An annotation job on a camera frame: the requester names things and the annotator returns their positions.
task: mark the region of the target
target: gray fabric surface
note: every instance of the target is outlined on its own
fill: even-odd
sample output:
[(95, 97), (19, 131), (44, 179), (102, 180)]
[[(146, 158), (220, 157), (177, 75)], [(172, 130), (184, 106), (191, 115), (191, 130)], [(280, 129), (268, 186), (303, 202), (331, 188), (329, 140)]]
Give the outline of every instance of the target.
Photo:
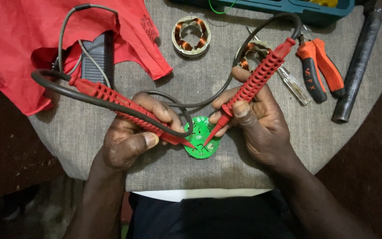
[[(218, 15), (210, 10), (174, 5), (167, 1), (146, 1), (150, 15), (160, 31), (160, 50), (174, 72), (153, 82), (135, 62), (115, 66), (115, 87), (126, 97), (144, 89), (157, 89), (182, 102), (200, 102), (218, 91), (228, 77), (236, 51), (246, 39), (245, 25), (252, 29), (270, 15), (241, 9)], [(356, 7), (346, 18), (327, 29), (312, 29), (314, 36), (326, 42), (326, 51), (343, 76), (353, 54), (363, 24), (363, 8)], [(212, 38), (205, 55), (184, 59), (175, 52), (171, 31), (176, 21), (195, 15), (210, 27)], [(284, 23), (270, 25), (258, 36), (270, 46), (282, 43), (292, 29)], [(294, 55), (286, 57), (285, 66), (303, 82), (302, 66)], [(345, 125), (331, 122), (335, 102), (331, 95), (321, 105), (311, 102), (301, 106), (277, 75), (269, 82), (291, 131), (292, 145), (305, 166), (319, 171), (352, 137), (378, 99), (382, 90), (382, 26), (376, 40), (351, 120)], [(56, 107), (30, 117), (41, 140), (58, 157), (67, 174), (86, 179), (94, 155), (115, 114), (106, 109), (64, 96), (52, 97)], [(209, 116), (207, 106), (193, 110), (193, 117)], [(128, 191), (194, 188), (270, 188), (268, 177), (252, 167), (239, 130), (230, 130), (218, 151), (205, 160), (187, 156), (182, 146), (159, 145), (142, 155), (128, 174)]]

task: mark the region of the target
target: red cloth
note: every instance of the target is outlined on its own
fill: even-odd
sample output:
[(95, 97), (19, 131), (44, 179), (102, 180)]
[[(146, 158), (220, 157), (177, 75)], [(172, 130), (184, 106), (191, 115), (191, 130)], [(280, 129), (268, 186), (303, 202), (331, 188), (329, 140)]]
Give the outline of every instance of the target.
[[(61, 24), (74, 6), (85, 0), (0, 0), (0, 90), (26, 115), (52, 107), (45, 89), (30, 77), (36, 68), (50, 68), (56, 55)], [(135, 61), (153, 79), (172, 72), (154, 39), (159, 35), (143, 0), (99, 0), (119, 12), (99, 8), (75, 12), (66, 27), (63, 49), (78, 39), (92, 41), (106, 30), (117, 32), (115, 63)], [(81, 53), (77, 43), (66, 59), (65, 72), (72, 69)]]

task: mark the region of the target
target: black metal rod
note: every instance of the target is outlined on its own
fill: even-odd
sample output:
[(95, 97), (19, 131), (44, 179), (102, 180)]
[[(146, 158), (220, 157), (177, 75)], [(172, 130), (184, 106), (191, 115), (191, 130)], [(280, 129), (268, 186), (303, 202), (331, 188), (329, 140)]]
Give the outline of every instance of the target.
[(344, 79), (346, 94), (337, 100), (332, 121), (336, 123), (349, 122), (350, 114), (356, 100), (359, 86), (365, 74), (366, 66), (372, 52), (379, 28), (382, 22), (382, 9), (374, 9), (368, 13), (359, 40), (354, 50), (352, 60)]

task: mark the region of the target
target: orange pliers handle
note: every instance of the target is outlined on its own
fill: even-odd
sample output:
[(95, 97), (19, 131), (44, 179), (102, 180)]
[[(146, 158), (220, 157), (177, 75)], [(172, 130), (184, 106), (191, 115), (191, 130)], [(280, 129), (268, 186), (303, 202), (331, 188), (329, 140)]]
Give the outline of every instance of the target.
[(327, 99), (318, 68), (324, 75), (334, 97), (339, 98), (346, 93), (340, 72), (325, 52), (324, 41), (316, 38), (312, 41), (301, 43), (297, 50), (297, 55), (303, 60), (303, 76), (306, 88), (316, 102), (321, 103)]

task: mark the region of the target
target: fingernail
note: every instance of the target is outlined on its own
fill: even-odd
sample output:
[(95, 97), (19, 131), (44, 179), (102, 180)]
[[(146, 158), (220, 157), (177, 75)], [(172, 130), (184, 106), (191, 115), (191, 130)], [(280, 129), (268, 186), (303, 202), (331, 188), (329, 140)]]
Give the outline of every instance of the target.
[(248, 113), (248, 105), (245, 104), (245, 103), (242, 103), (240, 106), (238, 106), (235, 111), (234, 111), (234, 114), (237, 116), (237, 117), (244, 117), (247, 115)]
[(159, 143), (159, 137), (155, 133), (147, 132), (145, 135), (145, 143), (147, 144), (147, 147), (151, 148), (154, 147), (156, 144)]

